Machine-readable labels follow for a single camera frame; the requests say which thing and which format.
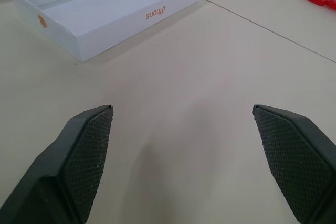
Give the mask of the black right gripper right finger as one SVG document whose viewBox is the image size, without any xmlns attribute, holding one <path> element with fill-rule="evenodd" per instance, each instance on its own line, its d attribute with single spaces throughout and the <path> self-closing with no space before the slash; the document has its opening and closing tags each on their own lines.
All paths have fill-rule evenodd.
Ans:
<svg viewBox="0 0 336 224">
<path fill-rule="evenodd" d="M 336 145 L 307 117 L 266 105 L 252 114 L 270 172 L 300 224 L 336 224 Z"/>
</svg>

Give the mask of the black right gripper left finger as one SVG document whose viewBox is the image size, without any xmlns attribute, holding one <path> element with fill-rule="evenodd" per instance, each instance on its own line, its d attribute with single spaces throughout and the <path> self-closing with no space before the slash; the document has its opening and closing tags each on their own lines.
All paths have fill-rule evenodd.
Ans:
<svg viewBox="0 0 336 224">
<path fill-rule="evenodd" d="M 0 207 L 0 224 L 86 224 L 104 170 L 112 118 L 111 105 L 72 117 Z"/>
</svg>

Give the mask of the white iPhone box lid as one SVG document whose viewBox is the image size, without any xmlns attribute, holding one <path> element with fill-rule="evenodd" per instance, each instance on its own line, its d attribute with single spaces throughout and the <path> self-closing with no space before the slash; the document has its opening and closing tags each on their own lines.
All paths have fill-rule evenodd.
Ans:
<svg viewBox="0 0 336 224">
<path fill-rule="evenodd" d="M 85 62 L 198 0 L 13 0 L 21 15 Z"/>
</svg>

